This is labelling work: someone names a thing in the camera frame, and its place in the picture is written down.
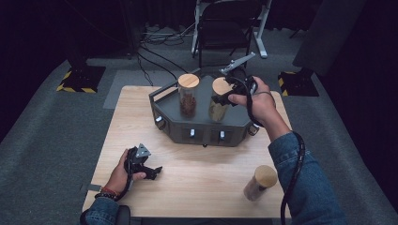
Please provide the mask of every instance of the clear plastic cylinder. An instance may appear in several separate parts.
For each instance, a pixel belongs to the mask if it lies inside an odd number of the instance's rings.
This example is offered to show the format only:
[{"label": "clear plastic cylinder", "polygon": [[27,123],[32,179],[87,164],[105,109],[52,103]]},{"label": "clear plastic cylinder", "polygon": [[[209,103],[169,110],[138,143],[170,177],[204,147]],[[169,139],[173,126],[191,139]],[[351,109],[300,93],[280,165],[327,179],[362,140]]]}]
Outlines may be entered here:
[{"label": "clear plastic cylinder", "polygon": [[[223,94],[232,90],[232,86],[225,81],[225,78],[220,77],[213,82],[213,96],[222,96]],[[225,117],[228,105],[221,105],[210,100],[210,106],[208,107],[208,116],[215,121],[220,122]]]},{"label": "clear plastic cylinder", "polygon": [[194,74],[183,74],[178,78],[179,109],[185,117],[195,116],[195,91],[198,84],[199,78]]}]

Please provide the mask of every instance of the white stand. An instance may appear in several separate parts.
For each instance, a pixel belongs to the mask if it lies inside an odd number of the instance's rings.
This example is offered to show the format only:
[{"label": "white stand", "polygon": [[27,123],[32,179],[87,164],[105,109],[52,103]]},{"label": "white stand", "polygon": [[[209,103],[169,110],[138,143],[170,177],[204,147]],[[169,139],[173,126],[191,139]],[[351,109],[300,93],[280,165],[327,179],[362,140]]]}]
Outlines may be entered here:
[{"label": "white stand", "polygon": [[202,15],[203,10],[210,5],[210,3],[202,3],[201,0],[196,0],[196,8],[195,8],[195,30],[193,32],[193,40],[192,40],[192,49],[191,53],[193,53],[195,49],[196,39],[198,39],[198,30],[197,25],[199,23],[200,16]]},{"label": "white stand", "polygon": [[268,0],[266,6],[263,7],[263,17],[261,18],[260,27],[259,27],[258,32],[253,31],[255,43],[257,43],[258,51],[260,52],[260,56],[262,58],[268,57],[266,48],[264,47],[264,43],[263,43],[263,40],[261,39],[261,37],[263,36],[264,25],[266,24],[266,21],[267,21],[271,3],[272,3],[272,0]]}]

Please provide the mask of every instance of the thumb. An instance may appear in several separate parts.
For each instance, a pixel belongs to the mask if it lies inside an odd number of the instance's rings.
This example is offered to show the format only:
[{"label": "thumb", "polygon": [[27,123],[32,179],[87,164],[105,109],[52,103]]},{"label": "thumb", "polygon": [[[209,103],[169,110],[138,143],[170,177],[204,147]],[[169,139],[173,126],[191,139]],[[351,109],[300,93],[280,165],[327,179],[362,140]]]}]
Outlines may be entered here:
[{"label": "thumb", "polygon": [[132,175],[132,180],[136,181],[136,180],[142,180],[146,177],[146,173],[145,172],[138,172]]},{"label": "thumb", "polygon": [[231,94],[228,96],[228,100],[230,100],[232,103],[235,103],[237,105],[246,106],[246,97],[245,96]]}]

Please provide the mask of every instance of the denim jacket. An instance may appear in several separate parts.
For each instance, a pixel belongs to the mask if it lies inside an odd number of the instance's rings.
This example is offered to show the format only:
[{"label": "denim jacket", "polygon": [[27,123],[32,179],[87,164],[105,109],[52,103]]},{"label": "denim jacket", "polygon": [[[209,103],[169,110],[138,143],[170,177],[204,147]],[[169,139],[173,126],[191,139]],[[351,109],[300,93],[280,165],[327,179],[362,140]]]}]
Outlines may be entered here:
[{"label": "denim jacket", "polygon": [[[290,132],[272,142],[268,150],[283,191],[286,191],[296,168],[299,142]],[[346,224],[328,178],[309,151],[306,152],[298,181],[287,204],[292,224]],[[88,224],[115,224],[117,210],[116,202],[97,198],[86,213],[85,220]]]}]

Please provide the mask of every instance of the wooden table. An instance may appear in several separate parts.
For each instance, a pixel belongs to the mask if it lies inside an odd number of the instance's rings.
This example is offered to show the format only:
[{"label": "wooden table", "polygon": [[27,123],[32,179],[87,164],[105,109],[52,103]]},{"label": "wooden table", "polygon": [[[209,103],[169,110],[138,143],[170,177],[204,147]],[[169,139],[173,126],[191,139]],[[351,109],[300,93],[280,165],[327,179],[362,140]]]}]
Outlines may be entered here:
[{"label": "wooden table", "polygon": [[[105,185],[126,148],[142,143],[151,153],[145,165],[163,166],[156,180],[135,182],[119,201],[134,217],[278,218],[283,190],[278,182],[257,202],[246,200],[243,189],[259,165],[274,168],[270,143],[261,128],[238,147],[172,142],[153,122],[148,94],[159,87],[125,86],[117,102],[91,184]],[[281,96],[273,92],[277,108],[290,126]],[[96,191],[89,190],[83,210]]]}]

